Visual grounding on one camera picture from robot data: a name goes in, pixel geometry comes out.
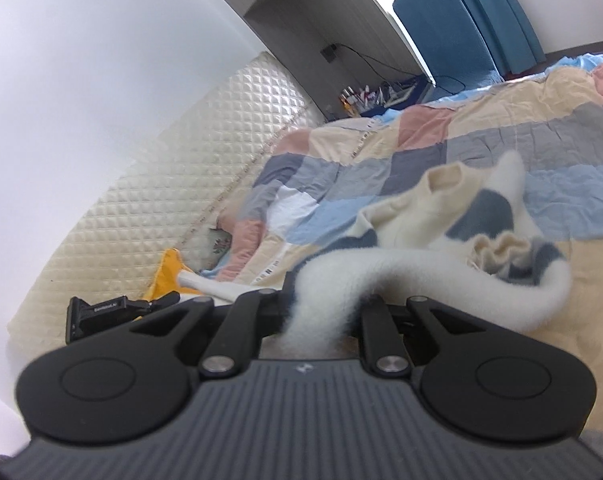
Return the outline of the cream striped fleece sweater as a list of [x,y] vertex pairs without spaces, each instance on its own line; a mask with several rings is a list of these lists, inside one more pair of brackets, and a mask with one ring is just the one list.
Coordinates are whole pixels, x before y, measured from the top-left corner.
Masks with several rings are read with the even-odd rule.
[[362,208],[348,233],[291,272],[285,356],[335,356],[364,298],[425,296],[515,332],[567,304],[571,267],[524,204],[526,169],[507,151],[491,168],[453,162]]

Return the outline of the yellow cloth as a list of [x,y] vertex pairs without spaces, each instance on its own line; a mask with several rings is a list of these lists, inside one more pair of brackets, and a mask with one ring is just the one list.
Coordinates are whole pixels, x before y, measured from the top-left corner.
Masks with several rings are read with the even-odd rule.
[[169,294],[169,292],[199,295],[201,293],[199,290],[179,284],[178,275],[181,271],[191,272],[191,269],[183,263],[178,249],[166,249],[155,271],[152,283],[146,289],[142,299],[146,301],[155,300]]

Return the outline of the cream quilted headboard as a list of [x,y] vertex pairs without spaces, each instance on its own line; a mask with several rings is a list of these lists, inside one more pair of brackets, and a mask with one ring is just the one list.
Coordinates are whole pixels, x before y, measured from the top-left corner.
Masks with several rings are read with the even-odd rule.
[[8,324],[29,356],[62,346],[70,297],[139,297],[167,248],[201,269],[207,231],[248,190],[283,136],[323,123],[288,70],[267,52],[210,90],[146,142],[84,213]]

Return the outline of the patchwork quilt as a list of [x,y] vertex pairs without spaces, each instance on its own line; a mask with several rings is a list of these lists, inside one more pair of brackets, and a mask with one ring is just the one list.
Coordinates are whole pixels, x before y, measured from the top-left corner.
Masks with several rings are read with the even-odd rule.
[[288,133],[240,211],[217,278],[277,285],[294,263],[342,236],[358,211],[410,190],[449,162],[489,167],[521,154],[525,204],[571,262],[562,313],[537,337],[578,356],[597,380],[588,420],[603,431],[603,55],[565,58],[544,73],[413,105],[390,120],[344,119]]

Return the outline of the bedside clutter bottles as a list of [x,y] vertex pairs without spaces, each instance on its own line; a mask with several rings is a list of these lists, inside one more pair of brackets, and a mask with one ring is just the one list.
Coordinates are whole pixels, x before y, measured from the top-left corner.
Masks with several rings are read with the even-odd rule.
[[341,106],[350,117],[382,116],[389,110],[404,110],[419,103],[429,88],[429,81],[413,77],[401,81],[383,82],[379,87],[344,89],[339,95]]

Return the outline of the blue upholstered chair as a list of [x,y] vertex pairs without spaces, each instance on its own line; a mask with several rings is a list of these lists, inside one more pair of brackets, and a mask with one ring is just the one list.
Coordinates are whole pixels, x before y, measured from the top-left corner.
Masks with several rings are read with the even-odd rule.
[[499,70],[462,0],[395,0],[393,10],[433,81],[428,99],[500,84]]

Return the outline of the grey bedside shelf unit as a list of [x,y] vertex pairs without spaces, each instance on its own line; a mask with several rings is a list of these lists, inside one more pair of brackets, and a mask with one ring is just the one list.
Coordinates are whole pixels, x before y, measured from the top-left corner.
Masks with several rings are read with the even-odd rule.
[[326,119],[339,95],[423,74],[407,35],[376,0],[224,0]]

